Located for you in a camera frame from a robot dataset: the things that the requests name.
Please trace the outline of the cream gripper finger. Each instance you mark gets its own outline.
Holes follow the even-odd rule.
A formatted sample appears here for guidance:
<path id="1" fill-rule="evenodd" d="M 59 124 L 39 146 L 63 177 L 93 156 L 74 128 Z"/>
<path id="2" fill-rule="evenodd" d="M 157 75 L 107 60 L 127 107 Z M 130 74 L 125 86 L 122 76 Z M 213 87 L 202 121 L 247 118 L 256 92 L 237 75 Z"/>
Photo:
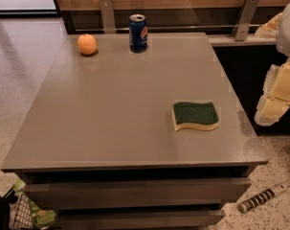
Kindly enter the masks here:
<path id="1" fill-rule="evenodd" d="M 267 23 L 260 26 L 256 30 L 255 35 L 259 38 L 275 38 L 281 16 L 282 16 L 281 12 L 275 15 Z"/>
<path id="2" fill-rule="evenodd" d="M 269 127 L 277 123 L 290 108 L 290 60 L 281 66 L 273 64 L 270 67 L 262 90 L 255 122 L 259 126 Z"/>

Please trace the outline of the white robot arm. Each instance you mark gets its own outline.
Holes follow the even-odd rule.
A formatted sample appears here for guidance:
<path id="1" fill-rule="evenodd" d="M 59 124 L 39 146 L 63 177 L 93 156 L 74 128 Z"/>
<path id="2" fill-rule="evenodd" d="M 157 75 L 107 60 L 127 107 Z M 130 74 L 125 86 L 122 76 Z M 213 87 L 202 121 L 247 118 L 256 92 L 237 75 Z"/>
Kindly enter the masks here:
<path id="1" fill-rule="evenodd" d="M 257 103 L 255 122 L 269 127 L 290 108 L 290 3 L 283 12 L 256 31 L 259 38 L 274 38 L 279 53 L 287 56 L 281 66 L 272 64 L 262 87 L 263 94 Z"/>

